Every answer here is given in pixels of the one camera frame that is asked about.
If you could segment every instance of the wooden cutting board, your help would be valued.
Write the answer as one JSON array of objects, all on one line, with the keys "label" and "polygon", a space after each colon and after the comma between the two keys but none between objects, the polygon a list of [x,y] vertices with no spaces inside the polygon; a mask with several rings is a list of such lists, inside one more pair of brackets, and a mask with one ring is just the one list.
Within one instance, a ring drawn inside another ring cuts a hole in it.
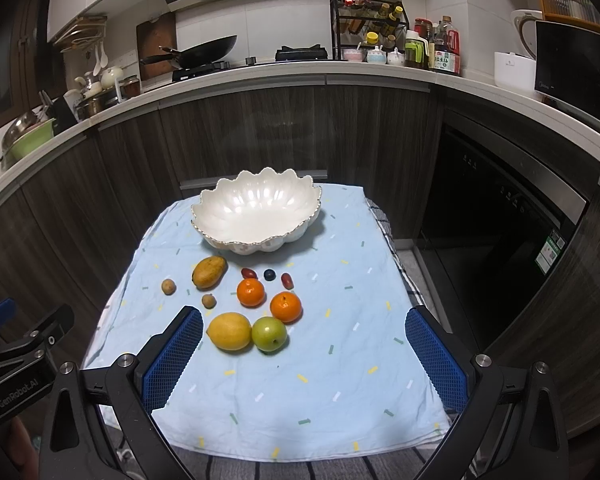
[{"label": "wooden cutting board", "polygon": [[[160,50],[160,46],[177,48],[175,13],[167,12],[153,22],[140,23],[136,27],[136,38],[138,39],[138,59],[166,54]],[[168,61],[151,65],[140,64],[140,79],[145,81],[174,70],[174,67]]]}]

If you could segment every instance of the red date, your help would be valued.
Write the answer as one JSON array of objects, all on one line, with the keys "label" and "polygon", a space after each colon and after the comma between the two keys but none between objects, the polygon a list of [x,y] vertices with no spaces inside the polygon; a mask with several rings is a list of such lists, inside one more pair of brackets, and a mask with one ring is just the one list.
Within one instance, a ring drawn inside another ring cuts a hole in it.
[{"label": "red date", "polygon": [[282,276],[280,276],[280,280],[282,280],[282,285],[284,285],[286,290],[291,290],[294,288],[294,280],[291,279],[291,276],[288,272],[285,272]]},{"label": "red date", "polygon": [[256,274],[256,271],[247,269],[247,267],[243,267],[243,269],[240,271],[240,273],[245,280],[247,278],[254,278],[255,280],[258,279],[258,275]]}]

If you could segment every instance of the white spoon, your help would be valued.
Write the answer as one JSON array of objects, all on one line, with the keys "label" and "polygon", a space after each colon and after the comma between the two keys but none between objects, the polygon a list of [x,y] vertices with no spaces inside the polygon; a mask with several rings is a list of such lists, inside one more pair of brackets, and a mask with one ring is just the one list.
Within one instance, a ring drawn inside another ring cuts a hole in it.
[{"label": "white spoon", "polygon": [[98,72],[100,72],[100,69],[102,68],[100,65],[100,57],[98,56],[98,46],[96,45],[96,66],[93,67],[93,75],[97,76]]},{"label": "white spoon", "polygon": [[104,53],[104,41],[100,43],[102,48],[102,55],[100,56],[100,65],[104,69],[109,64],[109,58],[107,54]]}]

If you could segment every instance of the green basin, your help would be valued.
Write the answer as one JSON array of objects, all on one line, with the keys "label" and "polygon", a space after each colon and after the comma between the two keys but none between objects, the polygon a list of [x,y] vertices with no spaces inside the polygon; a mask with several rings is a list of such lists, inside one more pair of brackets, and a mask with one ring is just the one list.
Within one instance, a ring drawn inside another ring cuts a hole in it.
[{"label": "green basin", "polygon": [[55,119],[45,121],[13,143],[11,153],[13,153],[16,160],[24,158],[24,156],[29,155],[33,150],[52,139],[54,136],[54,121]]}]

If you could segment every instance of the white countertop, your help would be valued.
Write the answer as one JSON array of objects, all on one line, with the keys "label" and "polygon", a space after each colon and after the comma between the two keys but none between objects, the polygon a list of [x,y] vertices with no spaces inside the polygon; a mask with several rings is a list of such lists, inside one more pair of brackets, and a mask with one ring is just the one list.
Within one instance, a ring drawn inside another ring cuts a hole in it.
[{"label": "white countertop", "polygon": [[79,142],[80,134],[88,128],[109,121],[116,116],[135,110],[139,107],[155,109],[160,107],[160,101],[187,92],[210,89],[209,87],[234,84],[240,82],[254,82],[263,78],[276,78],[290,76],[321,76],[321,75],[350,75],[350,76],[384,76],[403,80],[414,80],[425,83],[434,83],[440,86],[467,92],[475,96],[495,102],[504,107],[529,117],[538,123],[561,134],[571,142],[590,153],[600,161],[600,134],[589,128],[586,124],[568,116],[567,114],[551,108],[531,98],[515,94],[485,83],[469,79],[427,72],[415,68],[404,68],[390,65],[376,65],[369,63],[351,63],[343,61],[303,61],[286,62],[277,64],[264,64],[250,67],[237,68],[200,76],[188,81],[166,85],[128,101],[116,105],[108,110],[85,120],[62,134],[55,136],[43,146],[18,161],[12,168],[0,176],[0,197],[5,190],[13,190],[19,182],[27,178],[35,167],[44,166],[59,153]]}]

